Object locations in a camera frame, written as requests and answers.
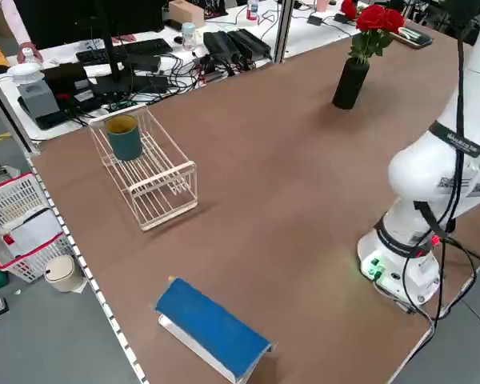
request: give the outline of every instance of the gray floor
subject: gray floor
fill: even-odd
[[[7,39],[0,38],[0,47],[6,54],[16,51]],[[0,144],[0,162],[25,167],[14,142]],[[15,295],[18,287],[22,293]],[[138,382],[89,287],[83,294],[59,294],[43,281],[27,286],[16,280],[3,293],[10,312],[0,317],[0,382]],[[480,279],[466,304],[480,316]],[[394,382],[480,384],[478,317],[459,304]]]
[[[42,279],[15,280],[1,293],[10,306],[0,316],[1,383],[138,384],[89,286],[61,294]]]

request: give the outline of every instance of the person's hand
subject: person's hand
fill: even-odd
[[[137,39],[132,34],[124,34],[118,38],[112,38],[112,42],[119,42],[119,40],[122,40],[123,42],[134,42]]]
[[[35,47],[35,45],[32,42],[24,42],[19,46],[19,52],[17,56],[18,63],[21,64],[22,62],[25,62],[25,55],[22,52],[23,48],[31,48],[32,52],[34,52],[34,56],[42,62],[42,56],[39,53],[38,49]]]

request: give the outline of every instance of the desk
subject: desk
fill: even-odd
[[[157,324],[153,304],[169,275],[276,344],[253,384],[381,384],[399,370],[428,325],[372,288],[356,244],[394,201],[391,157],[454,88],[456,66],[443,63],[456,61],[455,41],[428,33],[431,47],[395,43],[371,60],[351,111],[330,104],[349,41],[152,106],[198,165],[200,203],[146,233],[89,132],[44,144],[36,171],[151,382],[225,382]],[[456,235],[480,252],[480,207],[459,219]],[[470,268],[452,250],[447,260],[449,301]]]
[[[270,14],[276,16],[276,5],[277,3],[275,0],[266,0],[264,2],[261,2],[259,7],[260,14],[263,14],[269,10],[273,10],[274,12],[270,12]],[[323,18],[333,16],[339,11],[339,7],[339,4],[336,6],[330,6],[327,9],[327,12],[316,13],[316,15]],[[208,53],[206,48],[202,44],[202,34],[204,32],[216,32],[218,30],[228,31],[236,30],[239,28],[246,28],[251,33],[255,34],[258,37],[261,37],[272,25],[270,21],[264,21],[260,25],[258,25],[256,22],[251,22],[247,20],[246,10],[244,6],[231,8],[228,10],[228,12],[229,15],[223,16],[221,18],[215,18],[208,22],[206,26],[198,30],[198,42],[200,43],[200,45],[196,49],[197,56],[201,57],[204,54]],[[347,36],[348,33],[356,33],[356,29],[353,26],[341,25],[341,28],[345,30],[345,32],[341,32],[340,30],[337,30],[331,26],[324,25],[316,27],[307,24],[306,20],[303,17],[308,16],[309,14],[311,14],[311,12],[312,10],[294,11],[294,16],[299,18],[293,19],[291,23],[290,36],[287,43],[288,56],[300,54],[301,52],[312,50],[318,46],[323,46],[325,44],[335,42]],[[237,14],[238,24],[236,26],[228,24],[235,21]],[[332,19],[327,20],[327,22],[329,22],[330,24],[334,24]],[[277,29],[278,25],[276,23],[276,25],[269,31],[269,33],[265,35],[263,39],[273,48],[275,44]],[[174,48],[174,55],[183,59],[184,62],[190,62],[193,59],[191,52],[184,51],[181,46],[174,43],[174,37],[178,35],[179,33],[177,31],[172,30],[171,28],[165,28],[160,33],[146,32],[142,34],[136,34],[135,36],[138,41],[150,40],[154,38],[164,38]],[[42,50],[41,53],[45,61],[44,66],[47,68],[55,66],[55,64],[50,62],[53,59],[56,59],[59,62],[76,62],[76,53],[80,50],[82,50],[82,46],[80,45],[80,43],[67,44],[64,46],[57,46],[54,48]],[[16,57],[9,57],[8,60],[11,62],[11,64],[15,64],[17,62]],[[258,62],[257,65],[261,66],[263,64],[266,64],[267,62],[268,60]],[[173,63],[170,62],[170,59],[164,58],[162,60],[161,69],[167,70],[172,66],[172,64]],[[7,97],[9,103],[11,104],[14,112],[18,116],[20,122],[25,127],[25,131],[29,135],[30,139],[45,141],[81,128],[81,126],[76,122],[66,122],[50,130],[40,130],[38,126],[34,123],[34,121],[20,107],[18,103],[19,92],[16,88],[16,85],[12,83],[12,80],[10,78],[4,78],[3,76],[0,77],[0,87],[4,95]],[[98,110],[92,113],[92,115],[94,116],[104,114],[106,114],[104,110]]]

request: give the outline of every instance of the green cup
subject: green cup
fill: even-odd
[[[105,123],[106,136],[118,160],[128,162],[142,154],[141,135],[137,120],[128,114],[111,118]]]

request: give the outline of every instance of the red rose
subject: red rose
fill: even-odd
[[[358,18],[359,30],[381,30],[386,28],[386,8],[373,4],[361,12]]]
[[[358,15],[358,10],[352,0],[343,0],[340,11],[343,12],[349,20],[355,20]]]
[[[386,11],[386,29],[389,32],[398,33],[398,28],[403,26],[403,16],[396,10]]]

